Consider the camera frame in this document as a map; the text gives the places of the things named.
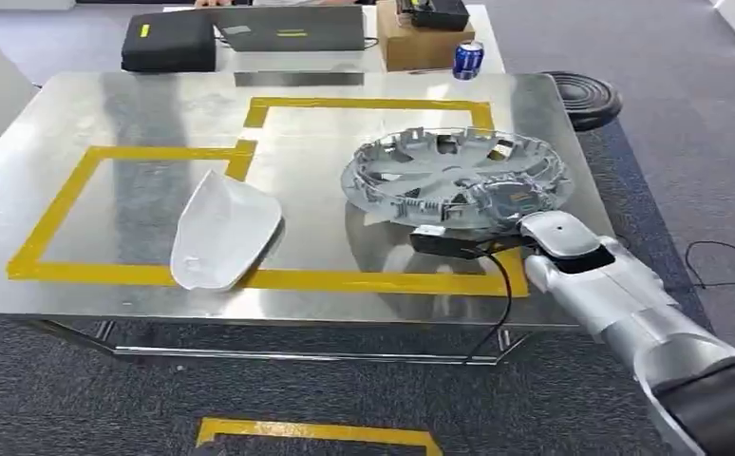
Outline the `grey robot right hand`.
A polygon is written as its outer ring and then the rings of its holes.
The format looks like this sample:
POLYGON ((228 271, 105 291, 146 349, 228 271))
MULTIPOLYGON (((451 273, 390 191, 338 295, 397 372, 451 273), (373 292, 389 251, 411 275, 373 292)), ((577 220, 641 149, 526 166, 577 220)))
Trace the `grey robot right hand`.
POLYGON ((524 179, 478 183, 470 193, 481 213, 533 249, 524 268, 531 279, 553 272, 588 273, 615 263, 601 238, 575 216, 552 207, 537 184, 524 179))

